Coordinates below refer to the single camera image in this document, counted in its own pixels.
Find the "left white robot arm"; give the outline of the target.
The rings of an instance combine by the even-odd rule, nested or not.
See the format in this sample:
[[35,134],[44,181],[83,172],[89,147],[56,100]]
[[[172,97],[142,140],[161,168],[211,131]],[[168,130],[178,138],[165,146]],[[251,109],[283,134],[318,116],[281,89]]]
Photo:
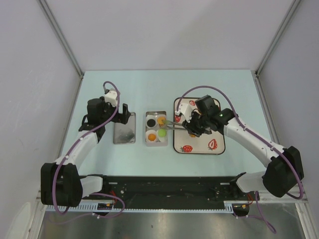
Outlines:
[[53,163],[44,163],[41,167],[41,202],[56,207],[76,207],[91,194],[99,199],[107,198],[110,186],[104,183],[104,176],[81,176],[78,170],[102,139],[105,125],[109,122],[127,124],[130,116],[127,104],[123,104],[119,112],[117,98],[104,96],[89,100],[87,114],[83,116],[77,139],[71,148]]

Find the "silver tin box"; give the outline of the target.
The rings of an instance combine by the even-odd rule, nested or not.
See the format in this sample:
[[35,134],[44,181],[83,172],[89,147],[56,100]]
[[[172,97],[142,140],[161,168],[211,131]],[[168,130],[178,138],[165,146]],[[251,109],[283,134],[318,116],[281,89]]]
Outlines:
[[[145,119],[146,119],[146,116],[147,116],[147,115],[155,115],[155,116],[157,117],[157,115],[159,115],[159,114],[166,115],[166,111],[148,111],[148,112],[145,113]],[[164,127],[159,127],[158,124],[157,124],[157,126],[155,126],[154,128],[147,128],[146,123],[145,123],[145,133],[146,133],[146,131],[151,130],[151,129],[152,129],[152,130],[155,130],[155,131],[157,132],[157,130],[160,129],[160,128],[166,129],[166,128],[164,128]],[[145,143],[146,143],[146,146],[148,146],[148,147],[163,147],[163,146],[168,146],[168,141],[167,141],[166,143],[161,143],[161,142],[159,142],[159,140],[158,140],[157,142],[155,142],[155,143],[147,143],[147,142],[145,141]]]

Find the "black round cookie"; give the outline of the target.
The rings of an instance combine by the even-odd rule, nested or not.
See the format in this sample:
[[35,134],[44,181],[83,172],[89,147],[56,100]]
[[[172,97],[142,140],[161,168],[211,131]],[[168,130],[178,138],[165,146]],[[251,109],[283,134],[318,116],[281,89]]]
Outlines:
[[152,128],[152,127],[154,127],[156,125],[156,121],[154,120],[154,119],[149,119],[149,120],[147,120],[147,126],[149,127],[149,128]]

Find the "brown ridged cookie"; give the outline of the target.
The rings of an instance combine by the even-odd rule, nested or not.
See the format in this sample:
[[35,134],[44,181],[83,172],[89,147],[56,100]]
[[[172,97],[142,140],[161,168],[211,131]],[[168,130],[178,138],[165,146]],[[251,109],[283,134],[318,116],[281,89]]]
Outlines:
[[148,141],[154,142],[157,140],[157,136],[153,133],[150,133],[147,137]]

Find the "metal tongs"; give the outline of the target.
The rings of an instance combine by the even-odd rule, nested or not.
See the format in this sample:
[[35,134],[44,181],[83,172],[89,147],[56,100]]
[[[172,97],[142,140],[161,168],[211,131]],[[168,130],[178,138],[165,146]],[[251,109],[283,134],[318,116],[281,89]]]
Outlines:
[[[181,123],[173,122],[173,121],[170,121],[170,120],[166,120],[164,128],[171,129],[171,130],[187,131],[187,129]],[[210,135],[210,134],[212,134],[212,130],[210,130],[210,129],[197,130],[197,136],[196,137],[200,137],[202,134]]]

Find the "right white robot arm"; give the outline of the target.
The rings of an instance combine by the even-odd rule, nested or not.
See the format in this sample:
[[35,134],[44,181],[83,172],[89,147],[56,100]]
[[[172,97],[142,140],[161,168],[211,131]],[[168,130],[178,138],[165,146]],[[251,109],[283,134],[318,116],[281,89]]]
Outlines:
[[233,180],[230,195],[243,199],[248,192],[267,190],[281,198],[304,178],[301,154],[294,146],[284,147],[264,139],[249,129],[231,109],[221,110],[214,99],[206,95],[195,101],[193,110],[189,104],[177,103],[175,114],[184,117],[182,126],[189,134],[200,137],[203,134],[219,132],[252,153],[266,168],[256,173],[241,173]]

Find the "silver tin lid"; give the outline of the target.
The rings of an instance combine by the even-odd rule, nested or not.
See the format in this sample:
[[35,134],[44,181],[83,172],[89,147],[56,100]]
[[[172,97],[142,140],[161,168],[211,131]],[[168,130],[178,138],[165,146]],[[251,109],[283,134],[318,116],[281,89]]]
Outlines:
[[136,113],[132,113],[126,124],[114,124],[114,144],[133,144],[136,142]]

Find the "green round cookie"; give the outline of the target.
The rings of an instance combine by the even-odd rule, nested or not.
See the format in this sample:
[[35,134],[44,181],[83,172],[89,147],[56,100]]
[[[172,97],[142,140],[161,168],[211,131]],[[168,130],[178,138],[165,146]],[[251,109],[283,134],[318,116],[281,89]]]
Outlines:
[[166,137],[166,130],[165,129],[159,129],[158,130],[158,137]]

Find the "tan round cookie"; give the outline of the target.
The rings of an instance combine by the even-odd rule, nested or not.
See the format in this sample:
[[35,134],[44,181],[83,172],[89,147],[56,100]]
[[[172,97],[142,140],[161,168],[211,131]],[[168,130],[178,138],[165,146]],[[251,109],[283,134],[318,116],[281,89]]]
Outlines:
[[165,125],[166,117],[163,117],[163,116],[158,117],[157,122],[159,125]]

